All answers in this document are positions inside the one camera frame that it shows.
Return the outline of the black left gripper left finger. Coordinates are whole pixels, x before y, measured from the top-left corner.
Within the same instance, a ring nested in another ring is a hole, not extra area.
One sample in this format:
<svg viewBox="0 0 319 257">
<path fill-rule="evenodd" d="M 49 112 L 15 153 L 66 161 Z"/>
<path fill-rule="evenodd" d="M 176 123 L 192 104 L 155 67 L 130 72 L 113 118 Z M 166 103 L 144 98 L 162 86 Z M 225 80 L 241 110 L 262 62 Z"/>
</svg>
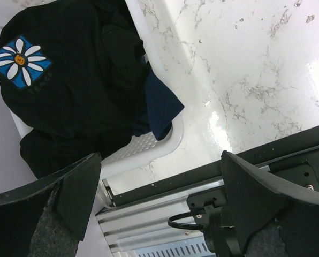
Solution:
<svg viewBox="0 0 319 257">
<path fill-rule="evenodd" d="M 0 194 L 0 256 L 76 256 L 101 172 L 91 154 L 32 183 Z"/>
</svg>

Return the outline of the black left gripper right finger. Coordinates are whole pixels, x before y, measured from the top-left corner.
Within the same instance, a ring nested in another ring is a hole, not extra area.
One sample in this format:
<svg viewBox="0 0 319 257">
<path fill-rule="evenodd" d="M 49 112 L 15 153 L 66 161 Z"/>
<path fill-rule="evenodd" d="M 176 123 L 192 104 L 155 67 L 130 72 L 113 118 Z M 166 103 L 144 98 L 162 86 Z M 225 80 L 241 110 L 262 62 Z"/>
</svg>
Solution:
<svg viewBox="0 0 319 257">
<path fill-rule="evenodd" d="M 223 151 L 221 168 L 245 256 L 319 256 L 319 192 Z"/>
</svg>

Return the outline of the black t-shirt with daisy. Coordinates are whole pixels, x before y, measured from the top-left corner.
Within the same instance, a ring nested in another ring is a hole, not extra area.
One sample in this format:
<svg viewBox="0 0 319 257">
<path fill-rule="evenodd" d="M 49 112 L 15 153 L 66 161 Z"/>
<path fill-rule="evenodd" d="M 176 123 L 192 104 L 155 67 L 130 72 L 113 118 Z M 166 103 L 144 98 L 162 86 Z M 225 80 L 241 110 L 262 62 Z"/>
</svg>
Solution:
<svg viewBox="0 0 319 257">
<path fill-rule="evenodd" d="M 144 53 L 121 1 L 53 1 L 3 27 L 1 95 L 31 128 L 20 155 L 36 178 L 130 143 L 146 107 Z"/>
</svg>

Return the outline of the navy blue cloth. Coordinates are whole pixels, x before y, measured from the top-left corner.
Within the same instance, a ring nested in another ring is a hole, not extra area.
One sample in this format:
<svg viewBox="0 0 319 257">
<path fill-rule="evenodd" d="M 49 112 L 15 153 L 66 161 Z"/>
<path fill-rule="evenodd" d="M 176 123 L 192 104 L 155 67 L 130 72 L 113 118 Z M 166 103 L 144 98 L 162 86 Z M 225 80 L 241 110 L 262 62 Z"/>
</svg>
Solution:
<svg viewBox="0 0 319 257">
<path fill-rule="evenodd" d="M 133 135 L 152 133 L 163 140 L 172 129 L 172 121 L 183 111 L 184 105 L 154 73 L 152 67 L 145 82 L 146 107 L 135 116 Z"/>
</svg>

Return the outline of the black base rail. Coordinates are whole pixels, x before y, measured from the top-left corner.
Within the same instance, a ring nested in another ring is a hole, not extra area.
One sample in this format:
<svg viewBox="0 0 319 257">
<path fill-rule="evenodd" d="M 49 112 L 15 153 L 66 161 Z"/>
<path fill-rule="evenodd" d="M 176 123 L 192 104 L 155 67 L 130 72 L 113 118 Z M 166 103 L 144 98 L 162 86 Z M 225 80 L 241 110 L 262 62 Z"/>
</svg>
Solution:
<svg viewBox="0 0 319 257">
<path fill-rule="evenodd" d="M 268 164 L 280 157 L 295 154 L 303 150 L 310 150 L 314 147 L 319 147 L 319 126 L 241 152 L 238 156 L 259 167 L 261 164 Z M 220 175 L 221 162 L 215 161 L 167 179 L 149 183 L 139 189 L 127 191 L 123 194 L 113 194 L 112 199 L 116 206 L 121 206 L 213 179 Z"/>
</svg>

